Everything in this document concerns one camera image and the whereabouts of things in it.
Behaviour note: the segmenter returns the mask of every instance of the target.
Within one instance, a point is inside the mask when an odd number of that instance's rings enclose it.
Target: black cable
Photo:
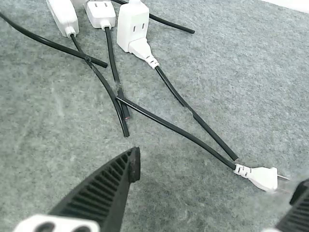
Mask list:
[[[73,40],[73,43],[75,44],[77,50],[80,52],[80,53],[83,53],[83,50],[81,48],[81,46],[79,45],[79,43],[77,42],[75,36],[73,34],[71,34],[71,38]],[[99,78],[99,80],[101,81],[101,83],[104,85],[108,95],[110,96],[111,100],[112,100],[112,103],[115,107],[115,110],[117,112],[117,116],[119,118],[119,121],[120,121],[120,125],[121,125],[121,128],[122,128],[122,131],[124,133],[124,136],[125,137],[129,137],[130,134],[129,134],[129,130],[127,128],[127,125],[126,125],[126,121],[124,120],[123,118],[123,115],[122,115],[122,112],[121,112],[121,108],[118,104],[118,101],[116,101],[116,96],[114,94],[114,92],[112,91],[112,88],[111,86],[108,84],[108,82],[105,80],[105,78],[103,77],[103,75],[100,73],[100,71],[93,65],[93,63],[91,63],[90,60],[85,60],[85,62],[88,64],[88,66],[93,70],[93,72],[97,75],[97,77]]]
[[[28,31],[26,30],[25,28],[23,28],[22,26],[16,24],[15,22],[13,22],[12,20],[10,20],[7,16],[5,16],[3,13],[0,12],[0,17],[3,18],[8,24],[10,24],[14,29],[16,29],[17,31],[19,31],[20,33],[32,38],[33,40],[36,40],[44,45],[47,45],[49,47],[52,47],[56,50],[59,50],[59,51],[62,51],[62,52],[65,52],[65,53],[68,53],[72,56],[75,56],[75,57],[78,57],[78,58],[81,58],[81,59],[84,59],[84,60],[90,60],[92,63],[94,64],[97,64],[103,68],[106,68],[107,67],[107,63],[99,60],[99,59],[96,59],[96,58],[93,58],[91,56],[88,56],[84,53],[80,53],[80,52],[77,52],[73,49],[70,49],[68,47],[65,47],[65,46],[62,46],[58,43],[55,43],[51,40],[48,40],[42,36],[39,36],[37,34],[34,34],[32,33],[31,31]]]
[[[237,160],[238,156],[232,151],[232,149],[210,128],[210,126],[195,112],[191,106],[180,96],[174,86],[171,84],[169,79],[166,77],[162,69],[157,66],[155,70],[158,72],[166,86],[169,88],[174,97],[179,101],[179,103],[188,108],[192,114],[193,118],[204,128],[205,131],[222,147],[222,149],[229,155],[232,160]]]
[[[124,92],[122,90],[121,82],[119,79],[117,67],[116,67],[116,62],[115,62],[115,56],[114,56],[114,51],[112,48],[112,36],[111,36],[111,30],[109,27],[105,27],[105,34],[106,34],[106,40],[107,40],[107,47],[108,47],[108,55],[110,57],[110,63],[111,63],[111,68],[112,68],[112,75],[114,77],[116,87],[117,87],[117,92],[118,96],[125,97]],[[127,105],[125,104],[120,104],[122,108],[122,113],[125,117],[125,119],[130,118],[130,113],[127,108]]]
[[[218,160],[220,160],[222,163],[224,163],[226,166],[228,166],[229,168],[235,170],[236,165],[233,164],[231,161],[228,161],[226,158],[224,158],[223,156],[221,156],[218,152],[216,152],[214,149],[212,149],[210,146],[208,146],[206,143],[204,143],[203,141],[201,141],[200,139],[194,137],[192,134],[184,131],[183,129],[180,129],[179,127],[165,121],[164,119],[150,113],[149,111],[143,109],[142,107],[136,105],[135,103],[129,101],[128,99],[125,98],[121,98],[121,97],[116,97],[117,100],[119,100],[120,102],[126,104],[128,107],[132,108],[133,110],[136,110],[137,112],[139,112],[140,114],[150,118],[151,120],[161,124],[162,126],[165,126],[166,128],[169,128],[170,130],[186,137],[187,139],[191,140],[192,142],[196,143],[197,145],[199,145],[200,147],[204,148],[206,151],[208,151],[209,153],[211,153],[213,156],[215,156]]]
[[[121,5],[127,4],[127,2],[122,1],[122,0],[112,0],[112,1],[114,1],[114,2],[116,2],[116,3],[119,3],[119,4],[121,4]],[[192,29],[189,29],[189,28],[186,28],[186,27],[177,25],[177,24],[175,24],[175,23],[168,22],[168,21],[166,21],[166,20],[164,20],[164,19],[162,19],[162,18],[159,18],[159,17],[157,17],[157,16],[155,16],[155,15],[153,15],[153,14],[149,14],[149,17],[150,17],[151,19],[153,19],[153,20],[159,22],[159,23],[165,24],[165,25],[170,26],[170,27],[172,27],[172,28],[176,28],[176,29],[179,29],[179,30],[183,30],[183,31],[189,32],[189,33],[191,33],[191,34],[194,34],[194,33],[195,33],[195,30],[192,30]]]

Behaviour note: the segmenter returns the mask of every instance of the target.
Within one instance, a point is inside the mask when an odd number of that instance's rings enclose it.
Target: power outlet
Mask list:
[[[132,41],[146,38],[149,24],[149,8],[137,1],[120,7],[117,25],[117,43],[129,52]]]

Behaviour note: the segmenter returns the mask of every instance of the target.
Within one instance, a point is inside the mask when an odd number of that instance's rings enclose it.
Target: plug prong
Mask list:
[[[278,175],[278,177],[282,178],[282,179],[285,179],[285,180],[290,180],[289,178],[283,176],[283,175]]]

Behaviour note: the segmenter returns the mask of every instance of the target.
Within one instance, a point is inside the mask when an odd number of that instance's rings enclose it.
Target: white plug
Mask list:
[[[70,37],[71,34],[76,36],[79,33],[78,19],[70,0],[46,0],[49,10],[65,37]]]
[[[278,177],[289,180],[278,175],[277,168],[249,168],[236,164],[234,173],[249,179],[255,186],[266,192],[274,192],[278,188]]]
[[[113,28],[116,24],[116,13],[111,1],[88,1],[84,4],[87,16],[94,28]]]

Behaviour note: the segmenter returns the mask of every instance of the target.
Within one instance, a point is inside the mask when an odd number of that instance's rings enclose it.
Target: white plastic part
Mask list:
[[[116,13],[111,1],[88,1],[84,4],[87,16],[94,28],[110,29],[116,24]]]
[[[130,0],[120,7],[117,25],[117,43],[129,52],[129,44],[146,39],[149,24],[149,8],[140,0]]]
[[[95,221],[51,215],[29,217],[20,222],[13,232],[35,232],[46,223],[51,223],[54,226],[53,232],[72,232],[81,227],[87,227],[90,232],[100,232],[100,226]]]
[[[271,229],[263,230],[262,232],[281,232],[281,231],[274,229],[274,228],[271,228]]]
[[[278,188],[277,168],[249,168],[236,164],[234,173],[250,180],[255,186],[266,192],[274,192]]]
[[[133,53],[138,58],[145,60],[153,69],[159,66],[158,61],[151,53],[151,49],[146,38],[131,42],[129,44],[129,53]]]
[[[78,19],[70,0],[46,0],[54,20],[65,37],[71,34],[76,36],[79,33]]]

